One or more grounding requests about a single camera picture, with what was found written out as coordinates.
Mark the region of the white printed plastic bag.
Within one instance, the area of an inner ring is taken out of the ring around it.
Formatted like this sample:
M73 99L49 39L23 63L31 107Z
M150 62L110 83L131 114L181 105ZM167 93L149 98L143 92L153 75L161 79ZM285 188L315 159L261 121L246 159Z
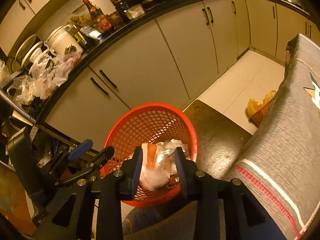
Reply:
M141 147L143 162L139 181L143 189L152 192L166 185L177 174L174 154L177 147L181 147L185 157L190 159L188 145L176 139L155 144L145 142Z

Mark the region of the red mesh trash basket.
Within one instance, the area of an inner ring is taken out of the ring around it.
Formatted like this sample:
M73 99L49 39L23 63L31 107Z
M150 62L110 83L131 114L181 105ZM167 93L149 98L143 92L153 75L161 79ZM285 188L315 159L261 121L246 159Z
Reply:
M198 150L189 118L178 108L163 103L148 103L127 112L112 127L105 145L114 148L114 156L100 170L102 176L120 169L137 146L143 150L136 195L125 201L134 207L156 206L176 197L181 187L174 150L181 147L192 161L196 161Z

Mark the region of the grey patterned tablecloth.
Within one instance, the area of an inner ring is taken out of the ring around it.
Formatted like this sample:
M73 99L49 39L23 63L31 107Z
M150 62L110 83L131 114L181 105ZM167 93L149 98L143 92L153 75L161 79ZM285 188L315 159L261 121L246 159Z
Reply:
M299 34L263 121L225 179L263 207L248 239L301 239L319 223L319 46Z

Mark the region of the crumpled plastic bags on counter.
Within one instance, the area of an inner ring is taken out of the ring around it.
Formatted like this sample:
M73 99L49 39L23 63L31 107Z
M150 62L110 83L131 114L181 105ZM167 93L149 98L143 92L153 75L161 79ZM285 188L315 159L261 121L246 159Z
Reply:
M1 61L1 88L9 86L7 93L13 92L11 98L20 106L31 104L35 98L46 100L68 80L80 57L78 51L56 57L45 54L33 63L28 74L15 78L11 77L8 67Z

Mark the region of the white electric kettle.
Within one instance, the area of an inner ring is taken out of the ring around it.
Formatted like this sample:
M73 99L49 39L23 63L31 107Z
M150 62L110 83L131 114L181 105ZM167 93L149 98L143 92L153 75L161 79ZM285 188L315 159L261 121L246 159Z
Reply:
M65 25L57 27L49 35L44 45L51 51L59 55L68 55L72 52L78 51L80 54L84 51L82 46L70 34L71 26Z

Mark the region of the red label sauce bottle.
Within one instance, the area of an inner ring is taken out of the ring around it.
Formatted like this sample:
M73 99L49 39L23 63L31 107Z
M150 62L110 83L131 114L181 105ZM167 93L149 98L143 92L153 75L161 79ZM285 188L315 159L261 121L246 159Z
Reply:
M91 16L91 19L95 23L95 25L98 27L98 29L102 33L106 33L108 31L111 31L113 26L107 19L107 17L103 14L103 12L98 9L96 6L94 6L89 0L82 0L85 6L87 7L89 14Z

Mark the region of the dark soy sauce bottle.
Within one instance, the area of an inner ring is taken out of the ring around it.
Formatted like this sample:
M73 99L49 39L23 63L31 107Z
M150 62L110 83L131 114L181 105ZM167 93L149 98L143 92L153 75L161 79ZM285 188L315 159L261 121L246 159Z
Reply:
M125 23L130 22L130 19L128 18L126 12L129 9L129 5L127 1L125 0L110 0L111 3L114 5L116 11L119 13L121 18Z

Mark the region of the upper wall cabinet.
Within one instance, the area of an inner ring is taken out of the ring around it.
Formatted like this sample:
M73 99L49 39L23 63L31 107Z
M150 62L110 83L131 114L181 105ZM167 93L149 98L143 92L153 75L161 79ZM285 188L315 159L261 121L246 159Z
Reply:
M1 50L5 56L23 33L27 25L37 18L42 25L54 12L70 0L16 0L1 19Z

